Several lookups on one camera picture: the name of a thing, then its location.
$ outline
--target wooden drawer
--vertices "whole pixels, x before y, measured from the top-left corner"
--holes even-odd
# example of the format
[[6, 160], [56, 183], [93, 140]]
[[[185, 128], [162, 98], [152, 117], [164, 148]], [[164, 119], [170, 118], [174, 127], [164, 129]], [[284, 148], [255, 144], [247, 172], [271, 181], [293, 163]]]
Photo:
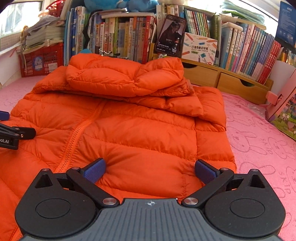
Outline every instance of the wooden drawer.
[[268, 88], [255, 81], [247, 82], [221, 73], [217, 89], [229, 94], [239, 95], [255, 104], [265, 104]]
[[184, 77], [194, 85], [216, 87], [218, 82], [218, 71], [202, 66], [183, 63]]

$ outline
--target smartphone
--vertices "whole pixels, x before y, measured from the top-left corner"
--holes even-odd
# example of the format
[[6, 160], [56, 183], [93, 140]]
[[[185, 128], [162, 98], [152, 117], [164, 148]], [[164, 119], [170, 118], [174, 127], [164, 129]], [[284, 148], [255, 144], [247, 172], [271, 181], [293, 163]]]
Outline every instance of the smartphone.
[[185, 18], [167, 15], [154, 46], [155, 52], [165, 53], [168, 56], [181, 57], [181, 47], [186, 24], [187, 21]]

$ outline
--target gray ribbed plate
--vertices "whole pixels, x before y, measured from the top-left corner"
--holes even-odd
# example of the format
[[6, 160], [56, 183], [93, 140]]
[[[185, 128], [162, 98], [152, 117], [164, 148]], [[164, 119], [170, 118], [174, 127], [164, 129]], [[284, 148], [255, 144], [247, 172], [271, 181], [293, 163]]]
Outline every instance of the gray ribbed plate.
[[[36, 241], [26, 236], [23, 241]], [[125, 199], [105, 208], [85, 231], [63, 241], [238, 241], [219, 233], [198, 209], [182, 207], [176, 199]], [[279, 241], [272, 236], [261, 241]]]

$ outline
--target pink blanket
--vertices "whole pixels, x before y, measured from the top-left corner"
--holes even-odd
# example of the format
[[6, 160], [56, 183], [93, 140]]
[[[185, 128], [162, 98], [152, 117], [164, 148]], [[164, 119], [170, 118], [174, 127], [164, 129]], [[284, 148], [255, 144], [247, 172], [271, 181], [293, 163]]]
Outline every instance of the pink blanket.
[[[0, 90], [0, 110], [11, 111], [40, 79], [20, 79]], [[223, 96], [227, 135], [238, 172], [260, 169], [286, 209], [280, 237], [284, 241], [296, 241], [296, 142], [250, 110], [250, 102], [238, 96]]]

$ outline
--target orange puffer jacket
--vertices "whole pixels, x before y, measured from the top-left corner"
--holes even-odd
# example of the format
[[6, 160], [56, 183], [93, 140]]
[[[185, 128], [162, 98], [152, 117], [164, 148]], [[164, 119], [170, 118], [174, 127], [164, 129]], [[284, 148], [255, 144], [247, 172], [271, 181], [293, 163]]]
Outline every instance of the orange puffer jacket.
[[221, 93], [193, 87], [183, 73], [178, 58], [141, 65], [78, 54], [38, 82], [3, 122], [37, 135], [17, 151], [0, 148], [0, 240], [21, 237], [14, 211], [42, 168], [65, 172], [102, 157], [96, 184], [120, 201], [182, 200], [203, 185], [199, 158], [236, 171]]

